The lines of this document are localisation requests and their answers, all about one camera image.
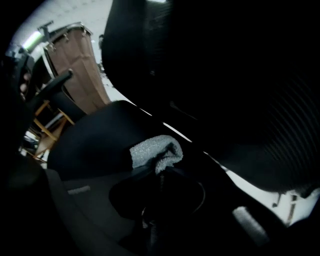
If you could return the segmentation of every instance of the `brown curtain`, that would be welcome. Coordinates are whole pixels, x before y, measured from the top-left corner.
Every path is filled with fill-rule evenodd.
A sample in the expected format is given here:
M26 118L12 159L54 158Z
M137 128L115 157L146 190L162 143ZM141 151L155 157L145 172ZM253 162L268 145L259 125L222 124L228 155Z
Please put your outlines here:
M58 74L72 69L65 88L85 113L90 114L110 102L102 83L91 38L81 28L69 30L48 47L49 57Z

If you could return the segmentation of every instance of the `black armrest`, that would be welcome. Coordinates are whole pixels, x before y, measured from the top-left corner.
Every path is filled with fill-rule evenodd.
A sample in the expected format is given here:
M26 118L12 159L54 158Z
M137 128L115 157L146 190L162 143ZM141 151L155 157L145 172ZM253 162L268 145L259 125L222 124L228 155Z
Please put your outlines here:
M61 89L61 86L69 80L73 75L71 69L63 72L61 75L57 76L53 80L51 80L43 90L33 97L29 102L27 102L27 106L33 112L36 110L36 107L45 99L48 99L54 92Z

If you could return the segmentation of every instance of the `gray cloth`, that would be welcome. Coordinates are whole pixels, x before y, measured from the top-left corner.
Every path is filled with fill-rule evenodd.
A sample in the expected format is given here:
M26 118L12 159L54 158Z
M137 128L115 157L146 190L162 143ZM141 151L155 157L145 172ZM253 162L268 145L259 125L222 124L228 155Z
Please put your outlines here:
M132 168L138 168L156 160L155 173L159 174L166 167L172 167L183 158L179 142L169 135L159 135L130 148Z

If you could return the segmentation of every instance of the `white ceiling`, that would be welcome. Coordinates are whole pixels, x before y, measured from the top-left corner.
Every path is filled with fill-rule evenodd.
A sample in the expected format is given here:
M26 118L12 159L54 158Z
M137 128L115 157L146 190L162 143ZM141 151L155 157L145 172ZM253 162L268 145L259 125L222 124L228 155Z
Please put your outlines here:
M95 59L100 62L99 35L105 31L113 0L46 0L21 25L12 42L22 44L41 25L53 21L49 31L82 22L92 33Z

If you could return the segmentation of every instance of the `fluorescent light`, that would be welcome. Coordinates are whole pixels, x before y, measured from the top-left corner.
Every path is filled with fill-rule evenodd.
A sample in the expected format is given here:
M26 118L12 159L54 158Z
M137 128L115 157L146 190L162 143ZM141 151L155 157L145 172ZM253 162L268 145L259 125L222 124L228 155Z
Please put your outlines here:
M149 0L150 2L165 3L166 0Z
M29 38L23 43L22 47L28 50L28 48L30 48L41 37L42 34L39 31L33 32L32 35L30 35Z

